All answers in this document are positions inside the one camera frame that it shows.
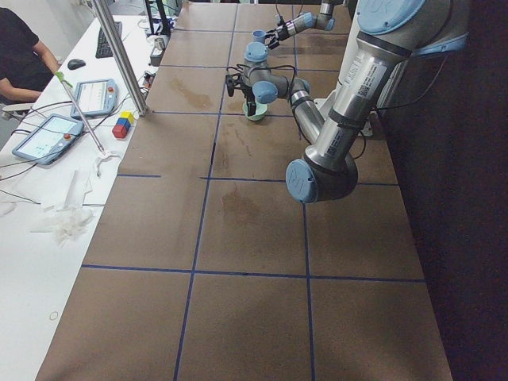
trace tablet screen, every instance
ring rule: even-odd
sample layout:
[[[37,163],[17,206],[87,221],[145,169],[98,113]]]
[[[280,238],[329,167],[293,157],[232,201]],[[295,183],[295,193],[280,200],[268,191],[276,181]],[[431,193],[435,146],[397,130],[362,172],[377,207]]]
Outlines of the tablet screen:
[[[59,117],[51,118],[41,126],[19,149],[20,153],[40,159],[51,153],[65,133],[71,131],[76,122]]]
[[[100,81],[81,84],[78,104],[84,113],[104,109],[107,83],[107,81]]]

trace blue cup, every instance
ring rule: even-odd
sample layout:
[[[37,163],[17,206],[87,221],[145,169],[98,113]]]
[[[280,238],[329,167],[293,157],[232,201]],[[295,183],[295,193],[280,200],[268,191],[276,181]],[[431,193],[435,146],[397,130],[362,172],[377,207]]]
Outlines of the blue cup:
[[[267,34],[264,32],[264,30],[258,29],[252,32],[252,40],[254,42],[260,42],[261,44],[264,44],[264,40],[267,38]]]

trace computer keyboard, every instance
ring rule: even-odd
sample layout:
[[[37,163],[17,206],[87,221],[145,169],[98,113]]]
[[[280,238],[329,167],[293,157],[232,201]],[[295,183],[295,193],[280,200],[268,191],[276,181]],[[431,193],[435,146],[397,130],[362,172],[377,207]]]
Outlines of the computer keyboard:
[[[114,27],[118,32],[118,36],[121,37],[121,22],[115,21]],[[113,52],[111,51],[110,44],[108,43],[106,35],[104,34],[104,31],[101,28],[101,30],[99,30],[98,32],[97,51],[95,52],[95,58],[106,58],[112,56]]]

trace person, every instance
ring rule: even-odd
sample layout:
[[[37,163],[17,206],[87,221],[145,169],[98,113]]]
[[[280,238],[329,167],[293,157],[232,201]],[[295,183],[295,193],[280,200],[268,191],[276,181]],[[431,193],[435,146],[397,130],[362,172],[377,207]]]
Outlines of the person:
[[[59,64],[51,50],[12,10],[0,7],[0,100],[35,102]]]

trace blue joint cap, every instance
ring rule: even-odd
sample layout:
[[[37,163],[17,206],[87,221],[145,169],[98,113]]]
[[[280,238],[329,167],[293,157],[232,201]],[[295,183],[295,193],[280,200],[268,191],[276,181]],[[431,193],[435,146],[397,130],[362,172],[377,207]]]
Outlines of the blue joint cap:
[[[268,57],[268,48],[260,42],[250,42],[245,49],[244,58],[250,62],[263,62]]]
[[[303,14],[303,24],[305,24],[306,28],[312,28],[314,26],[314,16],[311,12]]]
[[[392,32],[423,7],[426,0],[379,0],[359,2],[356,14],[360,29],[373,36]]]
[[[333,29],[334,26],[335,26],[335,19],[334,18],[330,18],[328,20],[328,24],[326,24],[325,31],[329,32],[330,30]]]
[[[256,97],[256,101],[264,105],[274,102],[279,95],[277,86],[268,81],[254,83],[254,86],[252,86],[252,93]]]
[[[310,94],[310,83],[308,83],[305,79],[302,79],[303,86],[305,86],[305,90]]]
[[[289,163],[286,169],[286,186],[296,201],[307,204],[318,200],[318,182],[305,160],[297,159]]]

